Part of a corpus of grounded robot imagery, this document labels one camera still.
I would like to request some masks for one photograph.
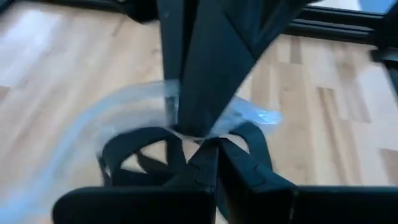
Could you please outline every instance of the clear plastic bag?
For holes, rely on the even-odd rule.
[[[6,190],[7,196],[0,201],[0,223],[48,215],[63,194],[79,187],[102,185],[97,155],[103,146],[126,131],[175,125],[178,99],[179,82],[169,80],[123,88],[88,108],[60,138],[40,172],[17,188]],[[165,100],[173,102],[172,111],[167,110],[170,105],[166,106]],[[266,111],[235,97],[208,137],[226,134],[246,121],[268,133],[281,119],[279,112]]]

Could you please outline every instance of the plastic wrap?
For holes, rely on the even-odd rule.
[[[175,125],[178,98],[179,82],[171,80],[120,89],[88,108],[61,136],[36,175],[21,181],[18,187],[6,189],[0,201],[0,223],[26,222],[32,215],[48,215],[56,200],[68,191],[102,185],[96,158],[103,146],[119,133]],[[166,106],[165,100],[172,104]],[[266,111],[235,97],[209,137],[226,134],[246,121],[268,133],[281,119],[279,112]]]

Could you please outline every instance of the wooden floor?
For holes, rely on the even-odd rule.
[[[263,55],[238,95],[283,114],[267,136],[277,173],[304,185],[398,185],[396,96],[371,48],[282,35]],[[157,22],[31,2],[0,17],[0,195],[42,167],[87,107],[161,80],[161,61]]]

